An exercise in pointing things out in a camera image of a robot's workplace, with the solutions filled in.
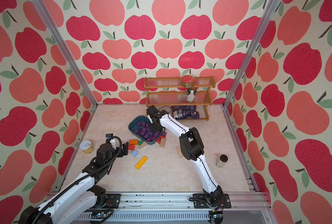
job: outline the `wire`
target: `wire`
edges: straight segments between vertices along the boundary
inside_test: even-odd
[[[71,185],[67,186],[62,192],[60,192],[59,194],[57,194],[55,196],[55,198],[53,198],[50,202],[48,202],[48,204],[43,207],[39,212],[38,214],[35,216],[35,218],[33,219],[33,222],[32,224],[36,224],[39,217],[42,215],[42,213],[47,210],[48,208],[52,207],[54,205],[54,202],[56,202],[56,200],[58,200],[63,194],[65,194],[68,190],[70,190],[70,188],[72,188],[73,186],[77,185],[80,181],[102,171],[103,169],[105,169],[110,163],[114,162],[114,160],[116,159],[116,157],[120,154],[121,152],[121,148],[122,148],[122,142],[121,142],[121,139],[117,136],[113,136],[109,139],[109,142],[111,139],[113,138],[116,138],[119,140],[119,143],[120,143],[120,147],[119,147],[119,150],[117,151],[117,153],[112,157],[112,159],[110,159],[109,162],[107,162],[105,165],[103,165],[102,167],[100,167],[99,169],[97,169],[96,171],[92,172],[92,173],[89,173],[87,175],[85,175],[84,177],[81,177],[79,178],[78,180],[74,181]]]

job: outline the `metal base plate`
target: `metal base plate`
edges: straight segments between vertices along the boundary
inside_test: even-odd
[[[224,200],[225,200],[223,202],[223,208],[230,209],[232,206],[231,206],[231,201],[229,200],[229,195],[228,194],[223,194],[223,195],[224,195]],[[197,198],[197,199],[206,201],[205,194],[193,194],[192,196],[193,196],[193,198]],[[209,208],[206,203],[202,203],[199,201],[194,201],[193,205],[196,209],[208,209]]]

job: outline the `blue wooden block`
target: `blue wooden block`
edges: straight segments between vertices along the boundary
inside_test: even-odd
[[[136,150],[133,150],[133,151],[131,152],[131,154],[132,154],[134,157],[136,157],[136,156],[138,155],[138,153],[137,153]]]

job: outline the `wall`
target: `wall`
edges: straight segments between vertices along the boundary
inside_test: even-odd
[[[278,223],[332,223],[332,1],[284,0],[271,23],[228,111]]]
[[[32,2],[0,1],[1,224],[56,190],[90,116],[56,48]]]
[[[256,2],[66,0],[56,24],[81,48],[76,63],[99,103],[145,103],[145,77],[189,73],[214,76],[211,98],[223,103],[264,11]]]

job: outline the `glass jar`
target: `glass jar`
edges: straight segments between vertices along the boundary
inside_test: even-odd
[[[217,160],[216,160],[216,166],[219,168],[222,168],[226,165],[228,160],[228,157],[226,155],[221,155]]]

